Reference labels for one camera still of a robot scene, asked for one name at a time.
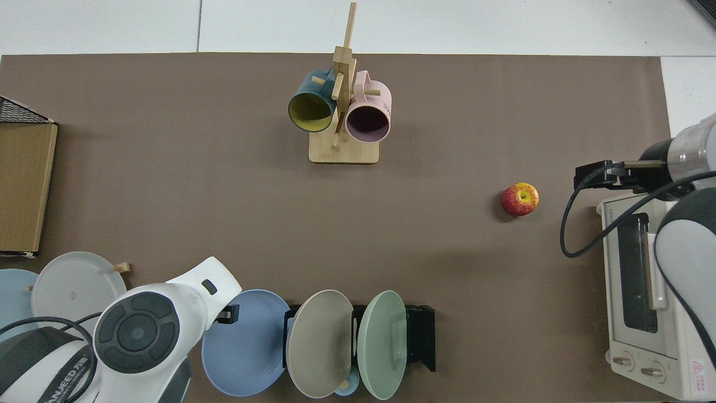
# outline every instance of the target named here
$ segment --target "warning label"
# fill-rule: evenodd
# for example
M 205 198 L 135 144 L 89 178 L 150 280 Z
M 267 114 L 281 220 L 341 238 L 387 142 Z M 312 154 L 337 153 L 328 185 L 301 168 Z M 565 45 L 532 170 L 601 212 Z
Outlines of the warning label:
M 691 387 L 694 394 L 706 394 L 706 374 L 704 360 L 691 360 Z

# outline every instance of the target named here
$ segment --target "wooden mug tree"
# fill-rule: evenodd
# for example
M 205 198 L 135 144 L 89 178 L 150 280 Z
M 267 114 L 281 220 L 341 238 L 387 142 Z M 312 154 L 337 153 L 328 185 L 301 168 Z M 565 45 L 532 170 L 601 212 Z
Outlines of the wooden mug tree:
M 336 84 L 331 98 L 336 101 L 336 110 L 331 124 L 326 130 L 310 133 L 309 159 L 315 163 L 378 162 L 378 143 L 362 143 L 356 140 L 346 133 L 344 124 L 351 103 L 352 83 L 356 70 L 356 60 L 350 47 L 356 6 L 356 3 L 351 3 L 343 46 L 336 46 L 333 53 L 333 74 Z M 378 90 L 366 91 L 366 94 L 380 95 Z

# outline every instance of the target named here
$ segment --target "oven window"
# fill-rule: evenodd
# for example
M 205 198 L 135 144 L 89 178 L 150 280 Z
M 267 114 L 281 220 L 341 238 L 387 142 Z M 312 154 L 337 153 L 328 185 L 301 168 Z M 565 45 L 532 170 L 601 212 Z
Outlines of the oven window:
M 633 214 L 616 230 L 619 238 L 619 266 L 621 268 L 621 301 L 624 325 L 656 333 L 657 312 L 649 307 L 648 257 L 645 242 L 649 230 L 649 216 Z

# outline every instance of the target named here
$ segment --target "plate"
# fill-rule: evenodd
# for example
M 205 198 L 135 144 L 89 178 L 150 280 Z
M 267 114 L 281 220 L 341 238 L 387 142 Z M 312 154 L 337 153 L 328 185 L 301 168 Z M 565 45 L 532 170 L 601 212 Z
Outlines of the plate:
M 383 291 L 368 304 L 358 328 L 357 355 L 368 392 L 379 400 L 390 399 L 407 365 L 407 316 L 395 291 Z
M 89 252 L 69 252 L 54 258 L 35 282 L 32 312 L 35 316 L 59 316 L 71 321 L 102 312 L 127 292 L 122 276 L 113 267 L 103 257 Z M 96 323 L 94 318 L 82 327 L 91 334 Z
M 301 305 L 289 331 L 286 364 L 301 393 L 321 399 L 338 389 L 351 370 L 353 305 L 336 290 L 323 290 Z
M 33 316 L 32 291 L 28 291 L 27 288 L 34 286 L 35 280 L 37 274 L 27 270 L 0 270 L 0 328 Z M 1 334 L 0 341 L 38 327 L 38 323 L 16 327 Z
M 284 372 L 284 314 L 289 306 L 268 290 L 246 290 L 229 304 L 239 305 L 238 320 L 209 328 L 201 361 L 216 389 L 229 396 L 251 396 Z

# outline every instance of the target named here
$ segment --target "toaster oven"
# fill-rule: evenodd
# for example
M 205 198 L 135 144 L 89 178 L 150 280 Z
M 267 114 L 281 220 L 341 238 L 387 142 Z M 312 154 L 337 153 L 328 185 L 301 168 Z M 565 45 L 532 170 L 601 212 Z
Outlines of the toaster oven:
M 644 195 L 606 199 L 602 227 Z M 674 202 L 652 200 L 604 239 L 611 369 L 680 400 L 716 399 L 716 370 L 654 259 L 654 236 Z

